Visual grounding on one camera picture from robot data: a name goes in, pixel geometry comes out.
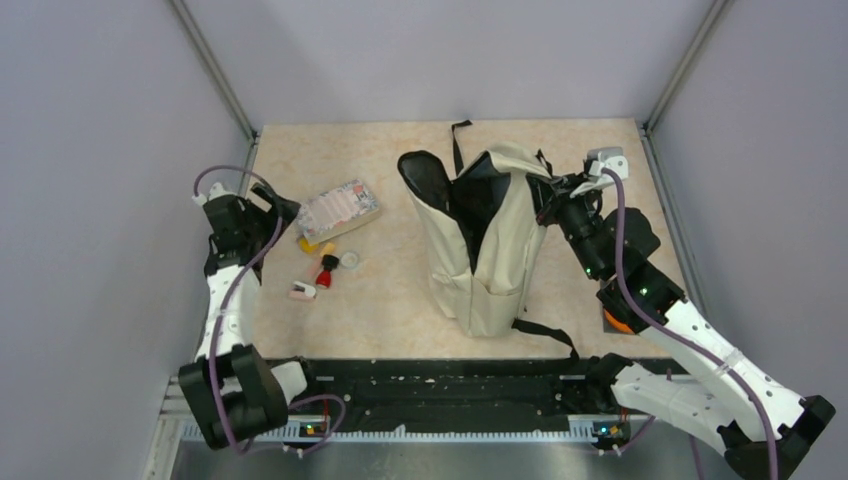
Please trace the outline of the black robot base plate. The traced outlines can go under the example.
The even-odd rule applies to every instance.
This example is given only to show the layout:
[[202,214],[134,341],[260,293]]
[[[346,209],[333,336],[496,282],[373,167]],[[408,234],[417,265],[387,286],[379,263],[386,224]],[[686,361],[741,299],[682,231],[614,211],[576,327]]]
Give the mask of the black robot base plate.
[[588,362],[308,359],[308,394],[340,397],[343,433],[564,432],[627,412],[587,382]]

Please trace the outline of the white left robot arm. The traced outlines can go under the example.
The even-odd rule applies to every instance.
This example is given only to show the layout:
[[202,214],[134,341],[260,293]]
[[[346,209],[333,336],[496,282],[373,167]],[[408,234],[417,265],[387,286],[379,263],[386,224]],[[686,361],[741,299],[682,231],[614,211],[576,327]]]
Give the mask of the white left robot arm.
[[212,232],[204,264],[209,305],[200,346],[181,366],[177,383],[206,445],[221,450],[284,426],[289,406],[308,413],[319,404],[320,386],[303,361],[272,365],[252,343],[263,261],[295,219],[299,203],[260,183],[250,199],[214,184],[198,196]]

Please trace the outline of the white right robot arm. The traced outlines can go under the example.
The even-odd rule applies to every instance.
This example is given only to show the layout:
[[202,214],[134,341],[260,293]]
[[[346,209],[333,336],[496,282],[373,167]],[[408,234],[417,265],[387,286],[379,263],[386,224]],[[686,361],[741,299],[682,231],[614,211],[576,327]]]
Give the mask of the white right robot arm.
[[531,184],[537,221],[560,227],[587,276],[601,283],[603,308],[635,335],[667,352],[690,376],[675,383],[635,360],[590,359],[586,397],[600,412],[617,407],[675,426],[723,456],[744,479],[787,479],[833,419],[820,395],[782,386],[725,339],[650,256],[660,246],[647,217],[602,195],[584,175]]

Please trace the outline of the cream canvas backpack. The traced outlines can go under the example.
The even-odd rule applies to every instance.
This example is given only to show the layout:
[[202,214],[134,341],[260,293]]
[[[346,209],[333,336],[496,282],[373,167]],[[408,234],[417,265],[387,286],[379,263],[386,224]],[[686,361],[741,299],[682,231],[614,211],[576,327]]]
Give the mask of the cream canvas backpack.
[[537,216],[551,196],[552,167],[513,142],[465,161],[456,132],[472,124],[451,126],[453,176],[429,151],[397,161],[423,227],[433,298],[469,337],[518,331],[572,347],[563,330],[522,317],[547,232]]

